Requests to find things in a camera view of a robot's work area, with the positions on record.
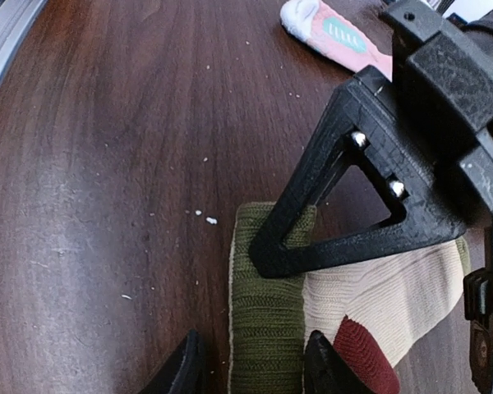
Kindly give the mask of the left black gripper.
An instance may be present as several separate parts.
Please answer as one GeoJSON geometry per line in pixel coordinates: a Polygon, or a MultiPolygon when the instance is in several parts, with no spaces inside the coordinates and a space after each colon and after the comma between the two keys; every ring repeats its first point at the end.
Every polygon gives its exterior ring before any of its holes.
{"type": "Polygon", "coordinates": [[[397,1],[382,17],[394,31],[394,85],[445,197],[392,84],[369,66],[334,90],[249,255],[261,276],[284,278],[482,228],[485,265],[463,280],[464,313],[472,380],[493,393],[493,9],[462,22],[397,1]]]}

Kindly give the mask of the striped beige maroon sock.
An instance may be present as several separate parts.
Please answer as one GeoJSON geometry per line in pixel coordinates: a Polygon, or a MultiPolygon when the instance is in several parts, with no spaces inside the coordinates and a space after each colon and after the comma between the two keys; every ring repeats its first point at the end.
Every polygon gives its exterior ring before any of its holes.
{"type": "Polygon", "coordinates": [[[265,279],[249,258],[271,203],[241,206],[229,260],[228,391],[304,392],[304,352],[321,332],[357,392],[397,393],[395,365],[443,320],[470,273],[464,239],[347,266],[265,279]]]}

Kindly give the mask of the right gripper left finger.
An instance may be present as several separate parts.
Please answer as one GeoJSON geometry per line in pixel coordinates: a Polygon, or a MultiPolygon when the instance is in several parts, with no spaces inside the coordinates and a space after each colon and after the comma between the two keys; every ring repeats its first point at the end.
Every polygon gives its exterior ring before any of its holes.
{"type": "Polygon", "coordinates": [[[205,392],[205,344],[191,329],[140,394],[200,394],[205,392]]]}

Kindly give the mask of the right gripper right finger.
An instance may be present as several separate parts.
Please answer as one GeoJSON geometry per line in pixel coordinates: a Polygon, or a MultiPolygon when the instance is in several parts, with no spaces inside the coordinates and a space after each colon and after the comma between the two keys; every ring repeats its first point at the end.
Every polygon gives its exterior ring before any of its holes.
{"type": "Polygon", "coordinates": [[[304,352],[306,394],[363,394],[370,389],[350,369],[324,334],[311,332],[304,352]]]}

